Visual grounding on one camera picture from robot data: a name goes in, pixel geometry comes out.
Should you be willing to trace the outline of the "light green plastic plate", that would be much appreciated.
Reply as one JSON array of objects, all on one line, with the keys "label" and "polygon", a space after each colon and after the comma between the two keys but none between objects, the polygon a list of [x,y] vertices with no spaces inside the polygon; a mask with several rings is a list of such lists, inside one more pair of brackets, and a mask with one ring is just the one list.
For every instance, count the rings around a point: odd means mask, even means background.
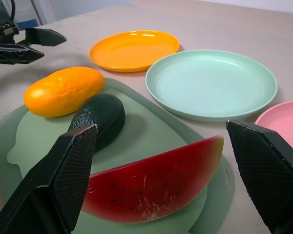
[{"label": "light green plastic plate", "polygon": [[221,50],[189,50],[164,57],[147,71],[146,87],[167,111],[205,122],[248,117],[269,105],[278,90],[266,66]]}]

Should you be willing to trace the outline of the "blue background object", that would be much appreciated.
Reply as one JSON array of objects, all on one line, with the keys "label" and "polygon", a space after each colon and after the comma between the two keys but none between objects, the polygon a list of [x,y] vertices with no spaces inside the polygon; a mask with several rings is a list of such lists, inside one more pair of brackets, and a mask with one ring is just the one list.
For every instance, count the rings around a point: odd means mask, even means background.
[{"label": "blue background object", "polygon": [[17,27],[20,31],[25,30],[26,28],[34,28],[38,27],[39,22],[36,19],[30,19],[26,21],[17,22]]}]

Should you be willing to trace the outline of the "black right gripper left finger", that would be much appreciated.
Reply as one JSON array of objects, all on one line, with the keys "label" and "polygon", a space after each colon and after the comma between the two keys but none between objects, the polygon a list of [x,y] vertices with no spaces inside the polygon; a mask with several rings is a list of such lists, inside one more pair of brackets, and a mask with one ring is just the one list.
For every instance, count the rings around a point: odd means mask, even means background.
[{"label": "black right gripper left finger", "polygon": [[88,187],[97,125],[58,137],[0,211],[0,234],[71,234]]}]

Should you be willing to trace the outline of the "green cutting board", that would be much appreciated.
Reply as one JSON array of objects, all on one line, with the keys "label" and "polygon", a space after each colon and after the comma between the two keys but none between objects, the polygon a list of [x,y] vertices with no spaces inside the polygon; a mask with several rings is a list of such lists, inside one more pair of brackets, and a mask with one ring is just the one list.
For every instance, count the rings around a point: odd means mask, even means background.
[{"label": "green cutting board", "polygon": [[[95,155],[93,173],[202,140],[197,132],[119,81],[107,78],[103,92],[122,101],[126,123],[112,144]],[[72,116],[42,118],[20,106],[0,122],[0,208],[57,137],[67,131],[71,120]],[[72,234],[217,234],[233,192],[232,168],[222,157],[208,186],[180,211],[136,225],[113,223],[81,212]]]}]

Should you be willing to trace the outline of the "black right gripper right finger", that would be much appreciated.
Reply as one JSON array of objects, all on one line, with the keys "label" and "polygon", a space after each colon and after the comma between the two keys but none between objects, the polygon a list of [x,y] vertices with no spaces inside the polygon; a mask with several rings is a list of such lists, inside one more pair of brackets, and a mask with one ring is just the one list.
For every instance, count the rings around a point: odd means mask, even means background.
[{"label": "black right gripper right finger", "polygon": [[293,148],[277,132],[228,120],[238,170],[271,234],[293,234]]}]

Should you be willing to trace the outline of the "pink plastic plate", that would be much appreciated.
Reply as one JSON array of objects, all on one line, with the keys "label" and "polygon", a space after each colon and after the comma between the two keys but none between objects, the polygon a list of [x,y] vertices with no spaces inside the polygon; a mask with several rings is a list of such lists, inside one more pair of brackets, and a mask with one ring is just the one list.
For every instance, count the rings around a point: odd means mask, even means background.
[{"label": "pink plastic plate", "polygon": [[293,101],[269,108],[258,117],[255,124],[276,131],[293,148]]}]

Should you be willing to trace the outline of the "red toy watermelon slice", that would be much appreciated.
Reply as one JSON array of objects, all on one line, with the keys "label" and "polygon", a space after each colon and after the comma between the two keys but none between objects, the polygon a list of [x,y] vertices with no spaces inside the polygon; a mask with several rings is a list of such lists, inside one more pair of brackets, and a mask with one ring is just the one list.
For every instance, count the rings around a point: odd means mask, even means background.
[{"label": "red toy watermelon slice", "polygon": [[214,136],[94,173],[82,210],[118,223],[145,223],[171,215],[204,190],[223,145],[223,137]]}]

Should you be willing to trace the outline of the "orange plastic plate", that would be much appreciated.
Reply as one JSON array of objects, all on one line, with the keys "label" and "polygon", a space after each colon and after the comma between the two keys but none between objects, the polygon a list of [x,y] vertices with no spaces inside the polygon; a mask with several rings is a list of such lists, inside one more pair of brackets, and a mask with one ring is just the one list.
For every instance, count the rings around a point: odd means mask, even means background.
[{"label": "orange plastic plate", "polygon": [[95,43],[89,50],[90,60],[113,72],[140,72],[156,61],[176,53],[179,40],[171,34],[138,30],[114,34]]}]

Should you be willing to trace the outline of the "orange toy mango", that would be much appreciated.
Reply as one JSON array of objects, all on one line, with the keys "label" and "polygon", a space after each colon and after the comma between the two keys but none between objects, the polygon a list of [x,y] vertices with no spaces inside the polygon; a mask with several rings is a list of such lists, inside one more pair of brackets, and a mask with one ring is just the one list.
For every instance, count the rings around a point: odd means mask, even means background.
[{"label": "orange toy mango", "polygon": [[26,108],[41,117],[62,117],[77,111],[102,90],[105,79],[88,67],[58,70],[29,86],[23,95]]}]

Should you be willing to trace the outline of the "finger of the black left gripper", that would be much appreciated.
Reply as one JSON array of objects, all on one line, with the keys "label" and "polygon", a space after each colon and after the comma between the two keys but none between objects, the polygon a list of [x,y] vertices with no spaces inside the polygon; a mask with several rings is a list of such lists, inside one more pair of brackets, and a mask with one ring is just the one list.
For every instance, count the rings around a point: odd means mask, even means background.
[{"label": "finger of the black left gripper", "polygon": [[66,41],[65,36],[52,29],[26,28],[23,43],[26,45],[57,46]]},{"label": "finger of the black left gripper", "polygon": [[0,43],[0,64],[29,64],[43,57],[43,52],[23,44]]}]

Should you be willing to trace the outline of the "dark green toy avocado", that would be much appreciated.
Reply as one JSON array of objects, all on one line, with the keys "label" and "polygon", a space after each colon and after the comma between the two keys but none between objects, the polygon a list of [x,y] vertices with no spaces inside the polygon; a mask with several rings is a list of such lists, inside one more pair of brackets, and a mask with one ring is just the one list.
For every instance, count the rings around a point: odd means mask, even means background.
[{"label": "dark green toy avocado", "polygon": [[84,102],[75,113],[68,130],[96,124],[98,133],[95,142],[96,153],[120,134],[126,121],[123,103],[111,94],[97,94]]}]

